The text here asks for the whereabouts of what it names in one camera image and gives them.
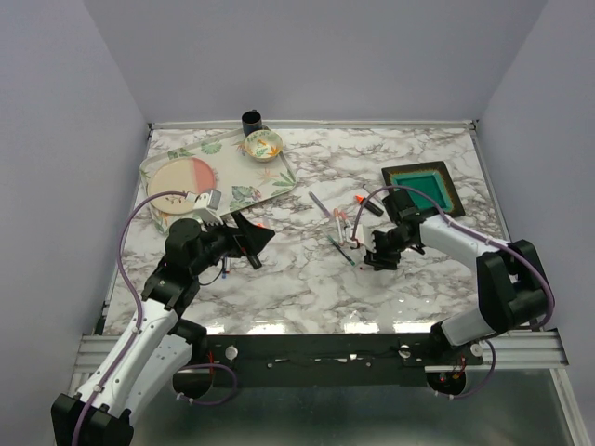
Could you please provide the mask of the black orange highlighter body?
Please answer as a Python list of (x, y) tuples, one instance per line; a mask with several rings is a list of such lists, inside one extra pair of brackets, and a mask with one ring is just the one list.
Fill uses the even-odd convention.
[[(357, 203), (362, 204), (365, 200), (365, 198), (362, 195), (356, 195), (355, 199), (357, 201)], [(368, 210), (369, 212), (371, 212), (373, 215), (375, 216), (383, 216), (384, 211), (378, 207), (376, 204), (368, 201), (365, 205), (364, 208), (366, 210)]]

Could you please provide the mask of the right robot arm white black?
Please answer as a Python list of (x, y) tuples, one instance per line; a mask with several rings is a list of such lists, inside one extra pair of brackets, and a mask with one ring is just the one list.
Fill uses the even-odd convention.
[(478, 303), (430, 329), (428, 353), (446, 364), (461, 346), (515, 329), (536, 330), (547, 324), (555, 307), (539, 255), (526, 240), (506, 242), (473, 230), (445, 213), (435, 201), (421, 209), (412, 200), (416, 189), (383, 187), (383, 204), (393, 228), (371, 231), (355, 223), (351, 240), (365, 249), (364, 262), (376, 270), (395, 270), (408, 248), (438, 250), (466, 266), (477, 282)]

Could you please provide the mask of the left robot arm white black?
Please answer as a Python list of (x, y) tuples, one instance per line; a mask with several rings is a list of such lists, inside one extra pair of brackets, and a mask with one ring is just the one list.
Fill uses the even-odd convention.
[(205, 328), (182, 318), (200, 290), (200, 275), (224, 257), (246, 257), (259, 269), (258, 254), (275, 235), (239, 212), (232, 218), (232, 227), (191, 218), (170, 227), (164, 256), (143, 291), (133, 294), (136, 310), (125, 331), (75, 394), (53, 403), (58, 445), (130, 444), (140, 414), (161, 388), (205, 359)]

